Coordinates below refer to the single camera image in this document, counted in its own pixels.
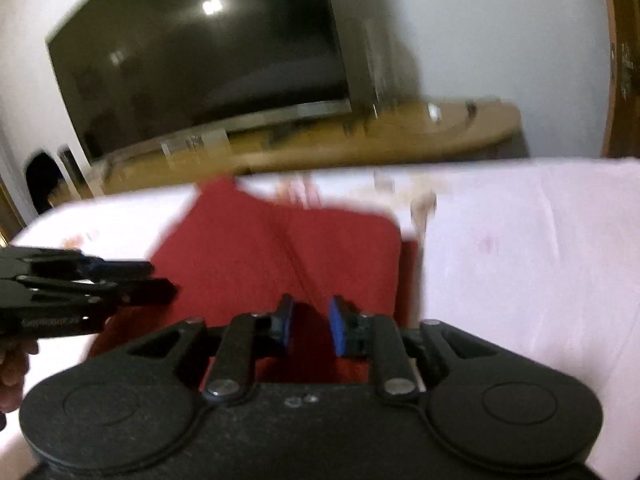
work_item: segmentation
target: wall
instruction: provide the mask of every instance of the wall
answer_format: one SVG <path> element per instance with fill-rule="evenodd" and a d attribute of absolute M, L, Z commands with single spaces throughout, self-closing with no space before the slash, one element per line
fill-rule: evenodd
<path fill-rule="evenodd" d="M 0 126 L 21 167 L 69 144 L 86 161 L 45 38 L 79 0 L 0 0 Z M 358 31 L 390 24 L 405 93 L 498 96 L 522 111 L 534 156 L 597 156 L 607 113 L 605 0 L 332 0 L 350 82 L 362 93 Z"/>

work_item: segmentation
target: human hand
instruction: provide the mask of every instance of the human hand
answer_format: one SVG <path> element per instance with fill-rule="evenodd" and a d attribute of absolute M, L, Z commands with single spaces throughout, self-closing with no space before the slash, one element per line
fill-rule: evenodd
<path fill-rule="evenodd" d="M 0 344 L 0 412 L 11 413 L 20 407 L 29 355 L 37 353 L 37 341 Z"/>

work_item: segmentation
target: wooden table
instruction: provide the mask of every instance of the wooden table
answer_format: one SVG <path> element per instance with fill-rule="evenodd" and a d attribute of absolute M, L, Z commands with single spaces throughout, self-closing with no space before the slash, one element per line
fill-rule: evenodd
<path fill-rule="evenodd" d="M 108 178 L 91 182 L 95 194 L 209 180 L 217 174 L 250 174 L 449 160 L 486 150 L 521 131 L 518 109 L 501 101 L 477 102 L 470 116 L 464 102 L 438 103 L 442 120 L 434 122 L 421 102 L 383 110 L 378 118 L 320 121 L 266 148 L 270 130 L 232 136 L 229 143 L 165 156 L 158 151 L 122 162 Z M 80 198 L 94 195 L 78 189 Z M 53 205 L 74 197 L 59 186 Z"/>

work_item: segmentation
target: flat screen tv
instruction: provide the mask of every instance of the flat screen tv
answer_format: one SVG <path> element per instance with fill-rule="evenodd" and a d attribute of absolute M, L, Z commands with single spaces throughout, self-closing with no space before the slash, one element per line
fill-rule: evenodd
<path fill-rule="evenodd" d="M 48 47 L 90 162 L 350 109 L 329 0 L 88 0 Z"/>

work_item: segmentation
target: bed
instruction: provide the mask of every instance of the bed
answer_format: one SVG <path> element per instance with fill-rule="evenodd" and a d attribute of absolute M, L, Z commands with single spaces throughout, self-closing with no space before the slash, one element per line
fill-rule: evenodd
<path fill-rule="evenodd" d="M 640 163 L 365 168 L 252 176 L 241 185 L 265 198 L 393 215 L 403 237 L 422 243 L 415 319 L 444 320 L 584 381 L 605 410 L 589 466 L 610 480 L 638 476 Z M 178 186 L 65 205 L 14 243 L 144 258 L 197 195 L 195 186 Z M 434 195 L 425 230 L 415 205 Z M 92 340 L 42 341 L 26 389 L 80 362 Z M 0 433 L 0 478 L 18 479 L 33 465 L 12 413 Z"/>

